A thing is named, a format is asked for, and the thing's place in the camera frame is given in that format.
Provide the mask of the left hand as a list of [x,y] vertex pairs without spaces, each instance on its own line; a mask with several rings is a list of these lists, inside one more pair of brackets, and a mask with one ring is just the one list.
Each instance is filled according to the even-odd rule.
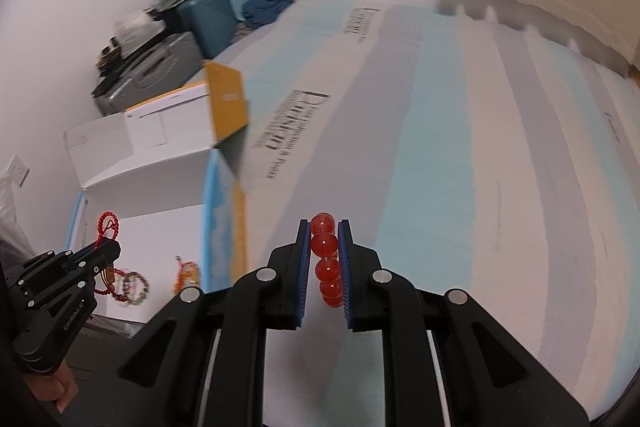
[[60,414],[64,413],[66,407],[78,395],[75,377],[65,360],[54,373],[50,375],[25,374],[23,381],[37,400],[52,402]]

